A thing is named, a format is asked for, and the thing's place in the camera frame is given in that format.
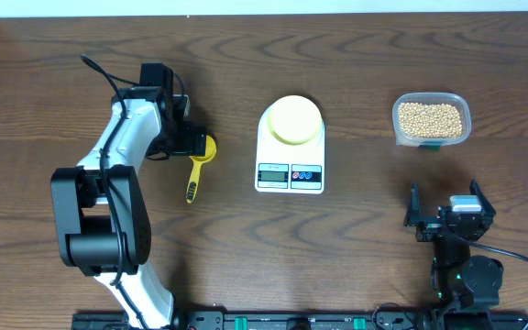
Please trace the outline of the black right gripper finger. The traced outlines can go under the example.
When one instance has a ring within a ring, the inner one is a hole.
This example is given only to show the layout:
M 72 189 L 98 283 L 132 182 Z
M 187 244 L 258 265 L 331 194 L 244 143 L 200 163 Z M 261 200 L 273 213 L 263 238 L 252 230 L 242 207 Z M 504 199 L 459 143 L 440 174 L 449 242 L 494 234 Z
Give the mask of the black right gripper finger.
M 411 185 L 411 201 L 407 208 L 405 219 L 414 220 L 415 218 L 418 218 L 420 214 L 421 212 L 418 184 L 416 182 L 413 182 Z
M 485 197 L 484 193 L 479 187 L 479 184 L 476 179 L 472 179 L 469 184 L 469 191 L 472 195 L 478 198 L 478 201 L 481 205 L 481 212 L 485 215 L 495 215 L 496 210 L 491 205 L 489 200 Z

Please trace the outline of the yellow measuring scoop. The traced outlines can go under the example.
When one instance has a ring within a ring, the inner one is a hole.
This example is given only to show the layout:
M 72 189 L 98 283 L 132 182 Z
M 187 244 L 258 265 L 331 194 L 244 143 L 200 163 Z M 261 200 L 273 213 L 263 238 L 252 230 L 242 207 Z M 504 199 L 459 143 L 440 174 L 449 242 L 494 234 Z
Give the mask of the yellow measuring scoop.
M 217 145 L 211 136 L 206 137 L 205 153 L 203 156 L 190 156 L 192 171 L 187 185 L 186 201 L 191 204 L 198 191 L 202 166 L 215 158 Z

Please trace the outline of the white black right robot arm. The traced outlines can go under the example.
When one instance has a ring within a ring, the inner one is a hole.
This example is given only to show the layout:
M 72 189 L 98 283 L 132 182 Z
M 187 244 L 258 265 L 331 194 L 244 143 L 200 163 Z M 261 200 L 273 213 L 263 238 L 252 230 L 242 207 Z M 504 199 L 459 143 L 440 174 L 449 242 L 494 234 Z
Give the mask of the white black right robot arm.
M 434 260 L 431 283 L 439 304 L 419 315 L 419 329 L 491 329 L 490 307 L 500 303 L 503 266 L 500 261 L 470 249 L 490 229 L 496 210 L 473 180 L 468 195 L 453 195 L 436 216 L 421 213 L 417 183 L 404 225 L 416 229 L 418 242 L 431 243 Z

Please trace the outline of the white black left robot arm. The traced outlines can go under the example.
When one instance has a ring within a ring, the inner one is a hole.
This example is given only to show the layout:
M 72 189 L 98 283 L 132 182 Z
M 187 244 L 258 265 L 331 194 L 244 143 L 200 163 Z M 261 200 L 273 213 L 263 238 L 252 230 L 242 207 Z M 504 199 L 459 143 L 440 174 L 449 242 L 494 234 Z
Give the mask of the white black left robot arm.
M 144 160 L 202 156 L 207 135 L 186 120 L 190 99 L 164 87 L 121 89 L 92 150 L 50 180 L 61 261 L 103 284 L 129 329 L 178 325 L 173 294 L 149 261 L 151 228 L 138 181 Z

